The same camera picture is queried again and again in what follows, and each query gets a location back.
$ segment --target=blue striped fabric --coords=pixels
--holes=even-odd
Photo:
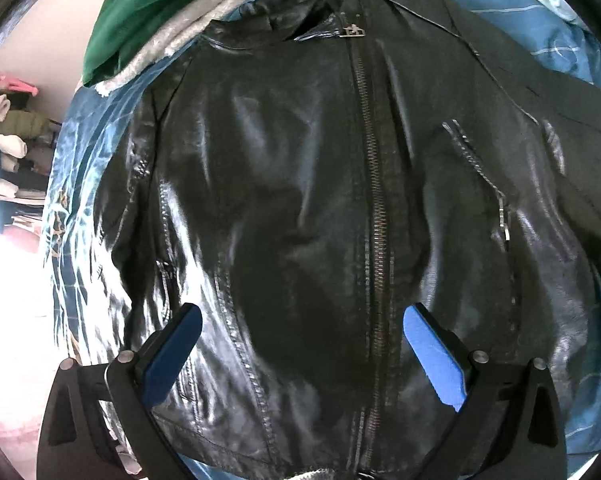
[[[601,88],[601,47],[588,32],[565,23],[537,0],[456,0],[518,41],[542,65],[569,73]],[[93,89],[80,89],[72,101],[60,134],[54,160],[44,234],[48,241],[45,268],[52,282],[55,337],[64,346],[71,335],[81,355],[92,362],[110,360],[95,348],[98,332],[110,331],[108,317],[89,310],[93,289],[89,273],[92,253],[92,207],[100,177],[143,90],[172,59],[148,68],[136,80],[101,98]],[[581,387],[566,423],[570,472],[601,449],[601,280],[584,359]],[[199,474],[193,461],[190,466]],[[206,467],[204,476],[224,477]]]

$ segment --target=jacket zipper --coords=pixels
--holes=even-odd
[[[498,200],[498,223],[500,227],[501,234],[503,235],[503,246],[504,251],[507,254],[507,264],[509,266],[509,286],[511,289],[510,302],[511,306],[516,306],[518,303],[518,294],[516,285],[516,278],[513,273],[513,263],[512,256],[510,252],[510,241],[511,235],[509,233],[509,226],[511,224],[511,214],[509,209],[509,203],[507,201],[507,196],[493,183],[493,181],[487,176],[485,173],[485,168],[475,152],[474,147],[471,144],[469,138],[465,134],[464,130],[456,120],[452,120],[451,124],[442,123],[442,127],[448,131],[451,135],[451,138],[456,142],[456,145],[460,148],[462,155],[466,161],[474,168],[475,172],[487,183],[496,196]]]
[[[378,141],[374,134],[373,121],[371,119],[370,92],[367,76],[360,53],[359,38],[365,37],[365,30],[359,25],[346,23],[346,17],[341,14],[344,33],[341,38],[351,39],[349,42],[350,54],[353,66],[353,74],[356,81],[360,100],[360,111],[365,132],[365,152],[367,156],[367,170],[369,171],[369,182],[372,200],[372,222],[371,222],[371,244],[372,244],[372,290],[371,304],[372,329],[371,329],[371,358],[374,364],[374,388],[373,399],[367,424],[365,428],[366,452],[362,459],[362,466],[371,467],[373,446],[378,434],[381,412],[381,388],[382,373],[381,366],[385,352],[385,315],[383,312],[383,298],[385,296],[385,263],[387,261],[387,210],[380,173],[380,158],[378,153]]]

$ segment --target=blue gripper pad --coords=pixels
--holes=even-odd
[[[142,379],[142,403],[152,408],[167,399],[183,365],[202,333],[202,312],[192,304],[169,339],[145,370]]]
[[[454,356],[414,305],[405,310],[403,329],[439,399],[459,412],[467,399],[467,389],[463,370]]]

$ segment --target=white wall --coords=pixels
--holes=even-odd
[[[0,73],[39,88],[31,108],[62,121],[104,0],[38,0],[0,47]]]

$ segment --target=silver screw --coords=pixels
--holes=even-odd
[[[547,368],[547,363],[540,357],[534,357],[534,368],[536,368],[536,370],[544,370]]]
[[[69,370],[75,363],[76,361],[74,361],[71,357],[68,357],[67,359],[63,359],[60,362],[60,369],[61,370]]]
[[[482,351],[482,350],[475,350],[471,354],[471,358],[475,362],[484,365],[485,363],[487,363],[489,361],[489,354],[487,352]]]
[[[120,363],[131,363],[134,356],[135,356],[135,353],[132,352],[131,350],[123,350],[122,352],[120,352],[118,354],[117,360]]]

